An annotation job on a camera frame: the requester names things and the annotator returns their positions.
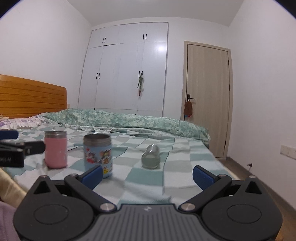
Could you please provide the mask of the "light wooden door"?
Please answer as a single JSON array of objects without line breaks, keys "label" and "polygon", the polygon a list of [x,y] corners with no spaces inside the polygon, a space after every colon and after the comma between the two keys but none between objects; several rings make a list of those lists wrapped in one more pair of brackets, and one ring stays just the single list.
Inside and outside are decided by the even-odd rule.
[{"label": "light wooden door", "polygon": [[210,135],[209,150],[226,159],[233,109],[231,51],[214,45],[184,42],[182,103],[190,94],[193,114],[182,120],[205,127]]}]

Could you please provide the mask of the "silver stainless steel cup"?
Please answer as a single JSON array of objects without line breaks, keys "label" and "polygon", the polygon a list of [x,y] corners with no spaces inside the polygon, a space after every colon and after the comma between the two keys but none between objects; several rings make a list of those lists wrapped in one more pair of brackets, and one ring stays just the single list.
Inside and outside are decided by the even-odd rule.
[{"label": "silver stainless steel cup", "polygon": [[160,150],[156,144],[149,145],[141,157],[142,167],[146,169],[157,169],[160,166]]}]

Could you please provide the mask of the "blue cartoon sticker cup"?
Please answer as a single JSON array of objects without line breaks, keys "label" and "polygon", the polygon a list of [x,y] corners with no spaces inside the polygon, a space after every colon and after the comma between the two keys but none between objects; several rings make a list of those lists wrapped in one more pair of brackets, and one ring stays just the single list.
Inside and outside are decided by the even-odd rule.
[{"label": "blue cartoon sticker cup", "polygon": [[84,166],[88,170],[95,165],[103,169],[103,178],[112,176],[111,136],[105,133],[93,133],[83,138]]}]

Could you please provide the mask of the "white wall socket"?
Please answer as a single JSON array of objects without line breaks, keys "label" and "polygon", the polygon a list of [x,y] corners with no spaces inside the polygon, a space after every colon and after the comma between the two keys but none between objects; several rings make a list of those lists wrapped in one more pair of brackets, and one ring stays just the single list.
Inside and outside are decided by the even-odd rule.
[{"label": "white wall socket", "polygon": [[280,154],[296,160],[296,148],[281,145]]}]

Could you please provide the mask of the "purple floral pillow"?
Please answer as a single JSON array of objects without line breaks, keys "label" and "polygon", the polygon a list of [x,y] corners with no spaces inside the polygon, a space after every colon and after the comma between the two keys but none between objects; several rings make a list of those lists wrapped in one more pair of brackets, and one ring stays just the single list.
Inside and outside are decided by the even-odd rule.
[{"label": "purple floral pillow", "polygon": [[9,131],[23,128],[36,128],[45,123],[46,120],[46,118],[39,115],[31,116],[29,118],[8,118],[1,115],[0,129],[1,131]]}]

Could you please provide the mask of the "green floral quilt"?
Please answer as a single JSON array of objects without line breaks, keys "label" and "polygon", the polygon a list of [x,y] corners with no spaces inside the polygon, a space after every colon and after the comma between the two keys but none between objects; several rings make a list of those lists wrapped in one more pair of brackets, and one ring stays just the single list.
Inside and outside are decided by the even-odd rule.
[{"label": "green floral quilt", "polygon": [[126,113],[111,113],[94,109],[69,108],[55,113],[41,113],[40,118],[74,130],[94,131],[135,131],[169,134],[202,141],[208,147],[210,135],[205,127],[167,117],[143,116]]}]

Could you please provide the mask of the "white built-in wardrobe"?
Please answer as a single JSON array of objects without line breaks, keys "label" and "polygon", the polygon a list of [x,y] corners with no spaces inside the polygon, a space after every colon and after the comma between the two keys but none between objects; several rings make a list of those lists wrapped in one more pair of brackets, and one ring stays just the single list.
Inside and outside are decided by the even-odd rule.
[{"label": "white built-in wardrobe", "polygon": [[[163,116],[168,23],[115,25],[93,30],[84,61],[78,108]],[[144,91],[138,96],[138,73]]]}]

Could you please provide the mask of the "pink insulated cup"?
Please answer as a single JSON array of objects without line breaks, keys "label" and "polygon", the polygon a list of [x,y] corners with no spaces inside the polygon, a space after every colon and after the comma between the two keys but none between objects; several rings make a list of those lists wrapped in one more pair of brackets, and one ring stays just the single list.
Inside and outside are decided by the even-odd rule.
[{"label": "pink insulated cup", "polygon": [[65,131],[46,131],[44,143],[45,164],[51,169],[67,166],[67,133]]}]

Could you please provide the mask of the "hanging ornament on wardrobe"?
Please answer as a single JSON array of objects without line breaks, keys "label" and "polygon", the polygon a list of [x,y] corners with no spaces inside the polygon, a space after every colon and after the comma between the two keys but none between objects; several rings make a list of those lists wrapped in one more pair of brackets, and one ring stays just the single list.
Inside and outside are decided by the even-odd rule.
[{"label": "hanging ornament on wardrobe", "polygon": [[138,96],[141,97],[144,91],[144,73],[142,71],[138,73],[137,89],[138,89]]}]

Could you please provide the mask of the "orange wooden headboard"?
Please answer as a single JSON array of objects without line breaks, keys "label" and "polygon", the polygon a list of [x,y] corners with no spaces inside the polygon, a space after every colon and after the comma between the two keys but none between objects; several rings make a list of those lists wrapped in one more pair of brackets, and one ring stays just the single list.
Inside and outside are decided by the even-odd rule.
[{"label": "orange wooden headboard", "polygon": [[20,77],[1,75],[1,115],[28,118],[67,109],[65,87]]}]

